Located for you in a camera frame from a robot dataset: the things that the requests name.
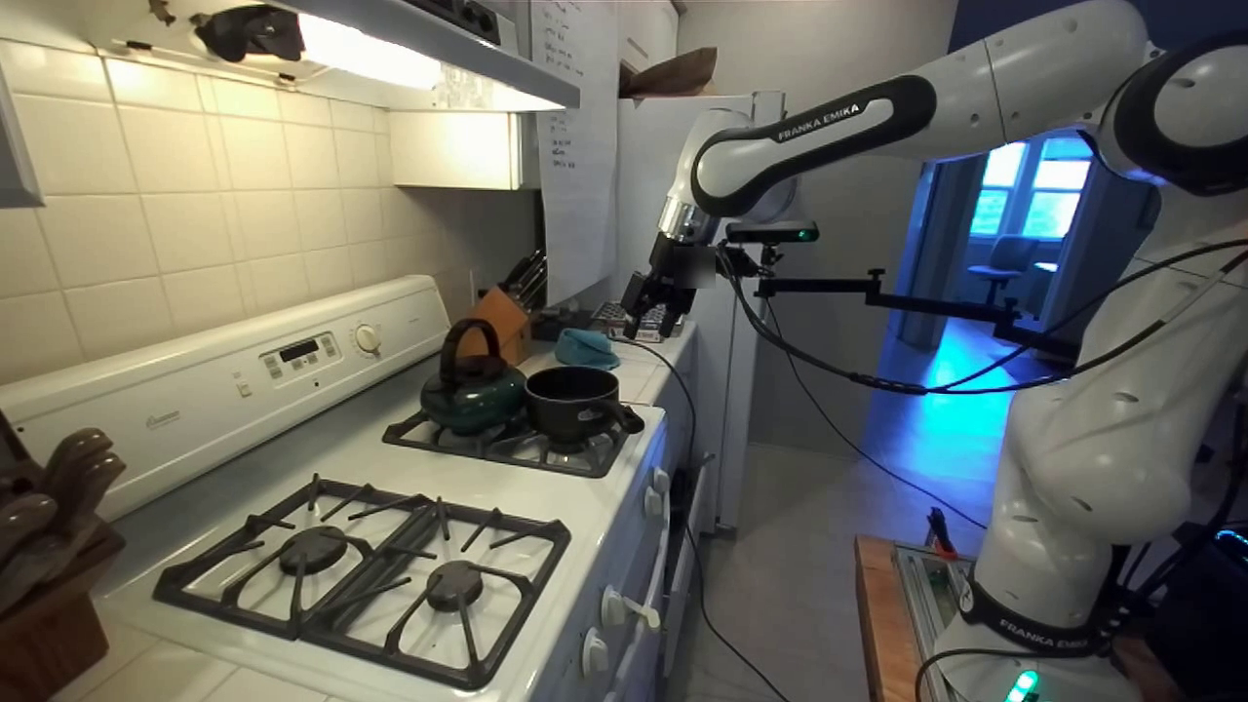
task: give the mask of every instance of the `wooden table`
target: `wooden table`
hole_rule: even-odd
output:
[[[918,702],[914,673],[921,669],[921,643],[905,606],[905,585],[892,560],[892,542],[858,539],[858,619],[866,684],[874,702]],[[1116,660],[1143,685],[1143,702],[1182,702],[1186,693],[1160,667],[1143,641],[1116,641]]]

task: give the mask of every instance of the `black cable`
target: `black cable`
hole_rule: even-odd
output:
[[[870,455],[870,451],[866,451],[850,432],[841,432],[841,429],[836,424],[836,416],[818,406],[818,398],[817,398],[817,389],[808,386],[808,378],[804,378],[804,370],[795,368],[795,359],[791,359],[791,354],[784,354],[784,359],[788,359],[788,370],[791,370],[801,394],[811,402],[811,411],[824,416],[824,424],[828,424],[841,445],[850,445],[866,464],[874,464],[874,469],[886,472],[888,481],[897,481],[897,484],[928,495],[932,504],[941,504],[945,512],[960,516],[960,517],[973,521],[975,532],[986,532],[986,521],[973,517],[962,506],[941,499],[938,490],[921,489],[918,481],[892,472],[886,461]]]
[[[1090,364],[1081,364],[1081,368],[1074,368],[1074,370],[1066,370],[1066,374],[1038,378],[1038,381],[1009,381],[1009,386],[923,386],[923,381],[897,381],[897,378],[878,378],[878,374],[841,370],[841,368],[824,364],[818,354],[811,354],[811,350],[788,343],[784,334],[767,330],[767,328],[761,325],[761,316],[748,308],[748,299],[746,299],[746,294],[743,294],[743,279],[728,278],[728,283],[733,283],[733,294],[739,294],[739,305],[746,308],[748,328],[754,328],[761,339],[767,339],[772,348],[779,348],[779,350],[811,364],[817,370],[828,370],[828,374],[836,374],[836,378],[845,378],[845,381],[870,386],[870,389],[886,389],[886,394],[1019,394],[1019,389],[1032,389],[1032,386],[1053,386],[1053,381],[1090,374],[1090,370],[1095,370],[1095,368],[1126,354],[1133,348],[1140,348],[1140,343],[1149,339],[1153,330],[1161,330],[1161,321],[1160,321],[1160,325],[1143,328],[1140,334],[1133,334],[1126,343],[1121,343],[1121,348],[1113,348],[1113,350],[1105,350],[1105,354],[1095,354],[1095,359],[1090,359]]]
[[[1246,250],[1246,247],[1248,247],[1248,237],[1234,237],[1234,240],[1199,247],[1199,250],[1186,250],[1186,252],[1161,256],[1161,263],[1153,263],[1153,264],[1143,264],[1143,270],[1134,270],[1133,278],[1116,279],[1113,289],[1105,289],[1105,294],[1090,295],[1084,305],[1078,305],[1078,308],[1074,308],[1068,316],[1060,316],[1053,328],[1066,328],[1068,321],[1084,316],[1090,308],[1105,305],[1113,294],[1121,294],[1121,289],[1126,289],[1126,283],[1134,283],[1134,279],[1143,279],[1143,278],[1149,278],[1149,273],[1161,273],[1161,270],[1169,270],[1169,264],[1177,264],[1177,263],[1191,263],[1191,256],[1207,256],[1207,252],[1220,252],[1220,250]],[[1074,370],[1066,370],[1066,374],[1038,378],[1038,381],[962,389],[962,381],[983,378],[983,374],[993,370],[993,368],[1006,368],[1006,364],[1019,359],[1026,348],[1032,348],[1032,343],[1023,343],[1014,354],[993,359],[990,368],[973,370],[966,378],[954,378],[954,381],[945,381],[945,386],[921,386],[921,381],[897,381],[897,378],[878,378],[878,374],[861,374],[861,370],[841,370],[841,368],[832,368],[832,364],[824,364],[818,354],[811,354],[811,350],[804,350],[804,348],[791,348],[784,334],[772,334],[772,330],[757,321],[757,311],[754,311],[748,299],[746,299],[743,278],[739,278],[733,270],[726,270],[726,279],[733,283],[733,295],[739,295],[739,305],[746,308],[746,321],[757,328],[761,339],[767,339],[772,348],[779,348],[779,350],[811,364],[817,370],[828,370],[828,374],[845,378],[845,381],[853,381],[853,386],[888,389],[888,394],[1019,394],[1019,389],[1032,389],[1032,386],[1053,386],[1053,381],[1078,378],[1078,374],[1084,374],[1084,370],[1095,370],[1095,368],[1126,354],[1133,348],[1140,348],[1148,334],[1153,334],[1153,330],[1161,328],[1161,321],[1160,321],[1160,325],[1143,328],[1140,334],[1133,334],[1126,343],[1121,343],[1121,348],[1113,348],[1113,350],[1105,350],[1105,354],[1095,354],[1095,359],[1090,359],[1090,364],[1081,364],[1081,368],[1074,368]]]
[[[685,394],[685,406],[692,406],[692,461],[693,461],[693,472],[704,474],[705,469],[704,469],[704,461],[698,461],[698,402],[693,402],[692,381],[685,381],[685,378],[679,374],[679,368],[676,368],[666,354],[658,354],[655,348],[636,343],[636,339],[615,339],[615,343],[640,348],[640,350],[655,354],[655,359],[671,370],[671,378],[679,381],[679,389]],[[685,521],[685,542],[692,542],[692,552],[693,552],[693,602],[698,602],[698,615],[704,615],[705,630],[710,630],[723,646],[728,646],[728,653],[739,656],[739,662],[748,667],[779,702],[788,702],[784,692],[710,619],[710,611],[705,611],[705,571],[704,571],[704,552],[698,552],[704,542],[693,539],[693,521]]]

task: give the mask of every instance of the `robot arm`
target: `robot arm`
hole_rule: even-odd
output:
[[[1006,140],[1084,126],[1149,58],[1133,3],[1099,0],[1038,17],[914,74],[824,100],[766,130],[698,121],[658,217],[650,273],[632,278],[624,311],[666,305],[663,334],[693,305],[698,252],[719,217],[811,169],[850,155],[954,159]]]
[[[1126,0],[1090,0],[905,78],[836,96],[766,130],[693,130],[663,205],[650,273],[624,311],[666,305],[663,334],[693,299],[719,217],[767,187],[866,152],[954,159],[1051,130],[1084,130],[1099,159],[1161,174],[1175,221],[1148,235],[1133,270],[1248,240],[1248,34],[1153,58]],[[997,495],[960,615],[938,627],[945,684],[960,698],[1009,698],[1038,669],[1040,698],[1140,698],[1099,660],[1095,615],[1113,547],[1175,532],[1191,506],[1191,461],[1248,354],[1246,252],[1191,256],[1121,289],[1084,330],[1095,359],[1149,325],[1143,348],[1009,406]]]

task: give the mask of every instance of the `tile wall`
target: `tile wall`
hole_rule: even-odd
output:
[[[0,386],[412,270],[450,278],[440,250],[462,250],[428,237],[472,205],[386,182],[382,109],[4,38],[0,71],[48,200],[0,209]]]

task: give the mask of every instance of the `burner grate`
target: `burner grate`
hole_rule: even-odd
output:
[[[424,451],[454,451],[454,455],[476,455],[476,461],[497,461],[497,464],[520,464],[520,469],[537,469],[537,472],[564,472],[564,474],[588,474],[602,481],[615,464],[624,450],[624,429],[605,424],[602,432],[588,432],[576,445],[558,445],[529,421],[507,421],[490,432],[480,435],[462,435],[438,424],[424,411],[386,424],[382,432],[386,445],[401,450],[424,450]]]
[[[563,521],[311,481],[163,571],[158,602],[480,692],[564,547]],[[438,641],[444,615],[464,643]]]

